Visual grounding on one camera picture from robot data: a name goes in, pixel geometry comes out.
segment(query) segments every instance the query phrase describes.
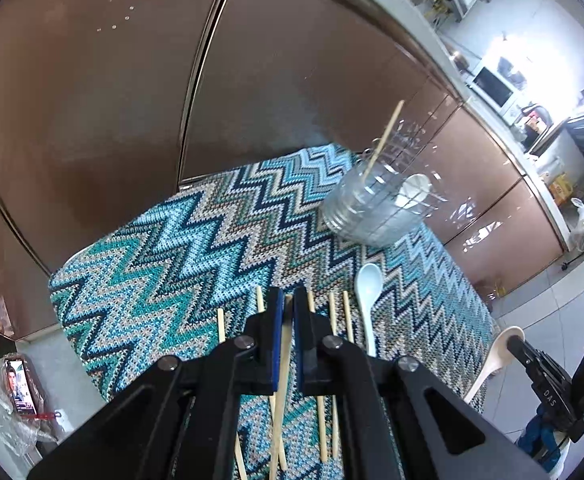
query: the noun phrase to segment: white ladle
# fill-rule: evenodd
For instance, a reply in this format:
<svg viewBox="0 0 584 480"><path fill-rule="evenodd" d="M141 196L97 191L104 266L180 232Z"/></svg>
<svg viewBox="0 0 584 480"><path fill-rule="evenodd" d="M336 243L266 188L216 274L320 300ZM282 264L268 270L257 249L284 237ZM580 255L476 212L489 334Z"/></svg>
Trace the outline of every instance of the white ladle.
<svg viewBox="0 0 584 480"><path fill-rule="evenodd" d="M481 368L479 376L474 381L472 388L470 388L466 393L466 396L463 398L465 402L468 404L472 402L476 392L479 391L479 388L485 383L485 380L492 372L500 370L514 361L514 355L508 350L508 339L512 336L517 336L523 341L526 340L523 330L518 326L509 326L497 336L490 347L490 351L488 352L488 356L485 359L485 363L483 364L483 368Z"/></svg>
<svg viewBox="0 0 584 480"><path fill-rule="evenodd" d="M394 204L403 209L409 209L423 202L432 189L432 183L427 175L416 173L405 179Z"/></svg>
<svg viewBox="0 0 584 480"><path fill-rule="evenodd" d="M376 344L372 331L372 307L382 290L383 273L376 264L365 264L358 269L357 279L354 281L354 292L357 295L358 307L363 318L367 354L372 357L376 357Z"/></svg>

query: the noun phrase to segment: smartphone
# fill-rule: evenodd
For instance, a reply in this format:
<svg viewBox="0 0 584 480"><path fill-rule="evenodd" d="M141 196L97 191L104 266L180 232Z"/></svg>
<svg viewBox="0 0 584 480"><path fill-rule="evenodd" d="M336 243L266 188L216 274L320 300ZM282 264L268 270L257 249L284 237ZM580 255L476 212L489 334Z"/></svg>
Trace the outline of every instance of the smartphone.
<svg viewBox="0 0 584 480"><path fill-rule="evenodd" d="M6 375L8 392L16 411L21 415L36 415L36 407L22 359L7 360Z"/></svg>

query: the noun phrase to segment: bright light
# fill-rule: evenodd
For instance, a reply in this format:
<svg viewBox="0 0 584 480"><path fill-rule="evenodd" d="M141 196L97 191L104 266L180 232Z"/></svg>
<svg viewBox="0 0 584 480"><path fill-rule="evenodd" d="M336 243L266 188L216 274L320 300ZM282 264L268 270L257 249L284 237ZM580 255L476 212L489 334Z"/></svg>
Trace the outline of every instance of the bright light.
<svg viewBox="0 0 584 480"><path fill-rule="evenodd" d="M482 240L485 240L485 238L487 238L496 228L501 227L503 225L503 222L492 222L491 224L486 225L485 227L481 227L477 232L475 232L471 238L468 238L466 240L466 243L464 243L464 246L466 247L465 249L463 249L464 253L467 253L467 248L471 248L472 246L475 246L477 243L479 243Z"/></svg>
<svg viewBox="0 0 584 480"><path fill-rule="evenodd" d="M554 123L570 116L579 99L579 89L568 60L554 44L532 35L495 38L485 56L485 64L496 71L499 59L506 58L528 80L525 94L550 112Z"/></svg>

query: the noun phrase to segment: copper cabinet door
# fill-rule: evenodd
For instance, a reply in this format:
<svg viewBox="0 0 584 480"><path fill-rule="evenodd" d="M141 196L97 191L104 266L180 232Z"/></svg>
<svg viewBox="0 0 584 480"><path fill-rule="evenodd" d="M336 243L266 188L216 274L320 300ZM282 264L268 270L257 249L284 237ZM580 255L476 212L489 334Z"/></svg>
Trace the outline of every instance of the copper cabinet door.
<svg viewBox="0 0 584 480"><path fill-rule="evenodd" d="M441 177L448 201L425 223L443 243L481 216L521 175L483 127L462 108L419 155Z"/></svg>
<svg viewBox="0 0 584 480"><path fill-rule="evenodd" d="M403 118L422 126L425 131L421 134L421 142L428 142L440 132L457 107L452 97L428 79L406 105Z"/></svg>
<svg viewBox="0 0 584 480"><path fill-rule="evenodd" d="M0 1L0 196L51 270L175 190L213 1Z"/></svg>
<svg viewBox="0 0 584 480"><path fill-rule="evenodd" d="M332 0L227 0L194 98L181 177L327 142L362 150L426 81L392 40ZM434 93L418 107L424 117L446 96Z"/></svg>
<svg viewBox="0 0 584 480"><path fill-rule="evenodd" d="M446 245L472 285L505 292L563 253L546 214L525 181Z"/></svg>
<svg viewBox="0 0 584 480"><path fill-rule="evenodd" d="M57 322L47 275L31 259L0 215L0 304L19 338Z"/></svg>

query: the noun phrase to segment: table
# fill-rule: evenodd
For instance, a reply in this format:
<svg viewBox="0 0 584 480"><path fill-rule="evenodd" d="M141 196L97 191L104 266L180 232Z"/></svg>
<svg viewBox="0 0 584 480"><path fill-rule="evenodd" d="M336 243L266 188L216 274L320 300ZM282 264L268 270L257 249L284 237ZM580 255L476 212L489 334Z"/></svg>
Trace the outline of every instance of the table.
<svg viewBox="0 0 584 480"><path fill-rule="evenodd" d="M87 373L109 400L158 357L191 359L217 344L216 308L228 337L257 310L255 287L304 284L327 316L349 291L355 341L363 329L353 291L361 265L385 274L373 310L379 357L410 353L457 394L469 389L492 342L492 318L443 245L423 224L389 249L335 237L319 205L355 155L329 144L213 174L102 238L51 279L57 316ZM341 461L319 461L316 404L293 390L283 441L286 479L342 478ZM474 406L482 408L484 390ZM328 442L330 406L326 398ZM264 397L243 396L239 435L250 478L269 468L271 419Z"/></svg>

